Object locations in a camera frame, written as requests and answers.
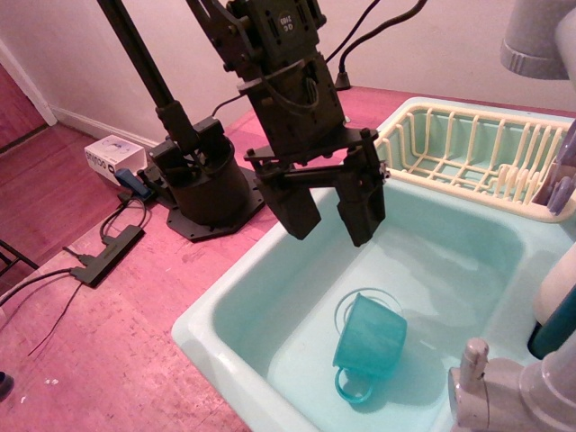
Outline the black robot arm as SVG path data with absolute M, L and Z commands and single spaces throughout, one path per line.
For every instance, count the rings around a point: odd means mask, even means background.
M 243 171 L 221 123 L 192 123 L 171 95 L 125 6 L 100 4 L 148 89 L 166 140 L 152 153 L 180 212 L 213 234 L 234 231 L 267 205 L 284 228 L 305 238 L 320 222 L 311 190 L 332 187 L 356 246 L 384 220 L 384 170 L 376 132 L 345 124 L 327 63 L 318 51 L 326 18 L 315 1 L 192 1 L 189 6 L 225 70 L 240 78 L 265 133 Z

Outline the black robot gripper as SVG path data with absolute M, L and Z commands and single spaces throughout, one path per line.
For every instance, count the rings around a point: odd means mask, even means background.
M 327 18 L 316 1 L 229 1 L 240 92 L 251 102 L 268 149 L 247 153 L 265 203 L 293 237 L 320 222 L 310 181 L 337 181 L 337 209 L 355 247 L 385 219 L 386 171 L 375 132 L 349 129 L 318 49 Z

